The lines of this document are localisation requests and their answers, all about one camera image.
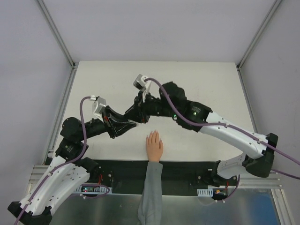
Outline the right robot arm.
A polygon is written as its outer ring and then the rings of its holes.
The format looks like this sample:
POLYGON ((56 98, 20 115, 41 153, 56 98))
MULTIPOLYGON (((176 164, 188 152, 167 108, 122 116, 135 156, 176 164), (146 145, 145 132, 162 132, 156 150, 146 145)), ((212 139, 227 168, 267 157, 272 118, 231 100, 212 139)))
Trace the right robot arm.
POLYGON ((229 160, 216 161, 212 170, 202 176, 204 182, 218 187, 241 174, 248 173, 259 178, 269 176, 274 162, 274 148, 278 142, 277 135, 261 135, 243 130, 208 106, 188 100, 185 91, 173 82, 159 88, 159 98, 149 94, 145 86, 135 86, 140 91, 133 105, 125 112, 127 119, 147 123, 150 116, 170 117, 182 128, 213 136, 243 152, 229 160))

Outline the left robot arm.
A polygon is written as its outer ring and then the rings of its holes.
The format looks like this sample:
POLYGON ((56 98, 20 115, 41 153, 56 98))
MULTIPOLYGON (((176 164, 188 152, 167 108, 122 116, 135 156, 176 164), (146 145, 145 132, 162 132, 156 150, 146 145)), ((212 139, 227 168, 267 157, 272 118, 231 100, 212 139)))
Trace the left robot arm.
POLYGON ((60 133, 63 139, 46 172, 21 201, 10 203, 8 211, 24 225, 48 225, 56 210, 80 185, 99 177, 98 163, 83 157, 87 140, 103 133, 116 138, 136 126, 136 122, 108 106, 98 119, 86 123, 67 118, 60 133))

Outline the grey sleeved forearm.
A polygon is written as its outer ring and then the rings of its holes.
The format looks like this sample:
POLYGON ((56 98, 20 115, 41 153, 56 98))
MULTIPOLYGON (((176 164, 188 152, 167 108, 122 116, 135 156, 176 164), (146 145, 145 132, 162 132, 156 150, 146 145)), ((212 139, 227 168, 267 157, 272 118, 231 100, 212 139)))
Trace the grey sleeved forearm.
POLYGON ((148 162, 144 189, 138 207, 138 225, 159 225, 162 218, 162 169, 157 162, 148 162))

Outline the mannequin hand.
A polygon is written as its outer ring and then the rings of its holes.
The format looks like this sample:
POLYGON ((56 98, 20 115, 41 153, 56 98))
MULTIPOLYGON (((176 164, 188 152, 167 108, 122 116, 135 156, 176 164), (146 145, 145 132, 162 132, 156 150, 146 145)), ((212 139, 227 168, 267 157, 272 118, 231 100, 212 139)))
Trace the mannequin hand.
POLYGON ((150 162, 159 163, 163 155, 163 142, 160 139, 159 132, 153 131, 146 137, 146 152, 150 162))

